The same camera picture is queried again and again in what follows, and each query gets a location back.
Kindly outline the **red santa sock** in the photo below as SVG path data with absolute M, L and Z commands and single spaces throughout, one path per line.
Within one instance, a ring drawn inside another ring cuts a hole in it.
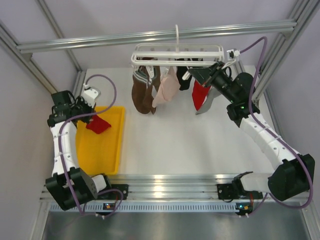
M 194 81 L 191 96 L 196 111 L 198 111 L 205 102 L 206 97 L 209 94 L 211 88 L 211 86 L 202 86 L 197 80 Z
M 111 128 L 112 125 L 100 118 L 98 115 L 93 115 L 89 123 L 86 124 L 86 129 L 99 135 Z

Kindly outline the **grey sock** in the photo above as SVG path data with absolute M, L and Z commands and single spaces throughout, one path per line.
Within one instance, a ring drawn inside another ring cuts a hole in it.
M 221 95 L 221 93 L 217 89 L 211 88 L 211 90 L 208 92 L 208 94 L 205 98 L 205 101 L 201 105 L 200 109 L 196 111 L 195 114 L 201 115 L 201 114 L 206 113 L 211 108 L 213 100 L 220 95 Z

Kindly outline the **white plastic clip hanger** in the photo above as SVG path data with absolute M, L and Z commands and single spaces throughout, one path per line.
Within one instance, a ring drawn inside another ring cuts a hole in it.
M 192 66 L 192 58 L 203 58 L 204 66 L 211 66 L 224 61 L 224 48 L 219 44 L 185 44 L 180 43 L 179 27 L 175 26 L 175 43 L 139 43 L 131 55 L 131 65 L 134 70 L 140 66 L 146 67 L 150 77 L 154 76 L 153 66 L 169 67 Z

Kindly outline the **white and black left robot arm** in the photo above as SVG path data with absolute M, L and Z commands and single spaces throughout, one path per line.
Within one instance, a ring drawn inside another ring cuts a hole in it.
M 113 194 L 113 186 L 104 173 L 89 176 L 79 167 L 76 134 L 77 122 L 91 123 L 95 117 L 96 100 L 101 92 L 87 87 L 78 97 L 68 91 L 52 94 L 53 107 L 47 124 L 54 143 L 54 166 L 45 186 L 56 203 L 64 211 L 81 206 L 98 195 L 107 199 Z

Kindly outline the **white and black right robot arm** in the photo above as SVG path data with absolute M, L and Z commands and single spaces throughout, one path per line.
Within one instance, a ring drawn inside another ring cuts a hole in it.
M 256 143 L 273 169 L 270 173 L 248 171 L 237 175 L 232 181 L 234 194 L 243 199 L 256 191 L 285 201 L 310 191 L 315 170 L 313 157 L 291 148 L 250 101 L 250 93 L 254 91 L 253 76 L 241 72 L 232 78 L 223 67 L 223 62 L 217 62 L 188 71 L 200 85 L 213 87 L 230 102 L 226 107 L 229 119 Z

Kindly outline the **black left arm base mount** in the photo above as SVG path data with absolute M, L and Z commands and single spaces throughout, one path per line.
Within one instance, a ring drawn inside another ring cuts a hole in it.
M 128 184 L 112 184 L 98 192 L 98 200 L 126 200 L 129 194 Z

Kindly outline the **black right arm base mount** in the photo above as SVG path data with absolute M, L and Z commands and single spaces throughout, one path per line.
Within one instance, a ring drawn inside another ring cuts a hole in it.
M 264 195 L 258 191 L 237 190 L 232 183 L 217 184 L 218 199 L 225 202 L 233 200 L 262 200 Z

